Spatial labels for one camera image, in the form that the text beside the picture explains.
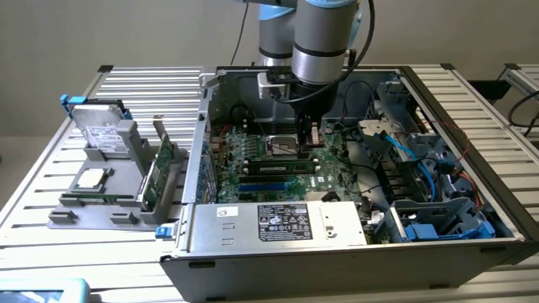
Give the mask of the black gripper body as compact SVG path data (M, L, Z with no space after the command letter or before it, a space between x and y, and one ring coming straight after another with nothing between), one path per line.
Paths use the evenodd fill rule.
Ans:
M300 99L291 103L297 124L311 124L321 121L321 117L331 111L337 95L337 85L311 85L296 83L291 85L289 99Z

